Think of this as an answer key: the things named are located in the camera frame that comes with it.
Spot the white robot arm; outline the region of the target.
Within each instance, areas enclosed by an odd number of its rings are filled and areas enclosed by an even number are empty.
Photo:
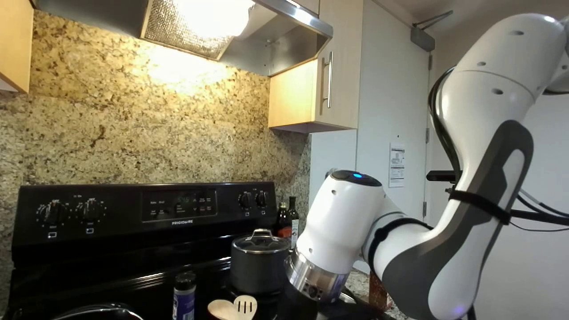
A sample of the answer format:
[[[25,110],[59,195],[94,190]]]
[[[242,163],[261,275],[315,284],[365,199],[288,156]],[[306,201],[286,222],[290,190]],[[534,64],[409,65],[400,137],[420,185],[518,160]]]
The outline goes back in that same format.
[[[331,304],[365,259],[413,320],[466,316],[534,158],[523,119],[541,96],[567,90],[567,44],[567,23],[550,14],[519,12],[489,26],[429,92],[450,163],[437,215],[413,217],[379,179],[333,170],[293,247],[288,286]]]

